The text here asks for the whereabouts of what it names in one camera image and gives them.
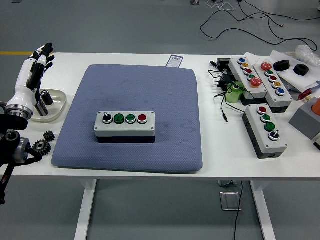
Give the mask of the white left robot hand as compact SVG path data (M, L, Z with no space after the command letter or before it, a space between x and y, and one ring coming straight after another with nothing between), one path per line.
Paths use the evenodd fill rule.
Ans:
M52 67L55 56L53 44L47 43L38 48L23 62L15 85L15 94L5 106L6 114L23 112L29 118L34 113L34 106L39 102L38 91L45 72Z

